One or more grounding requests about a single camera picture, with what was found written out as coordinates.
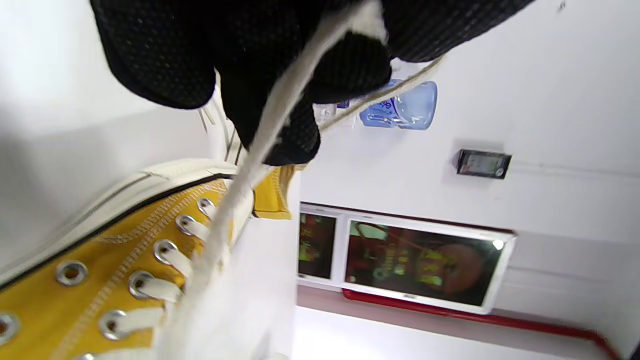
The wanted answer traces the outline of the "person's left hand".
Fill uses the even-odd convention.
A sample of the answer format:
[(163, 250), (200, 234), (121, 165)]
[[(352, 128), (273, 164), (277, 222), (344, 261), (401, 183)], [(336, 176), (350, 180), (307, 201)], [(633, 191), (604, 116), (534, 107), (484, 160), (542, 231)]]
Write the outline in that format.
[[(129, 91), (172, 109), (222, 107), (249, 149), (274, 83), (325, 16), (349, 0), (92, 0), (110, 71)], [(302, 165), (320, 147), (313, 104), (381, 89), (391, 60), (429, 62), (525, 9), (528, 0), (384, 0), (382, 35), (350, 30), (325, 55), (290, 114), (268, 166)]]

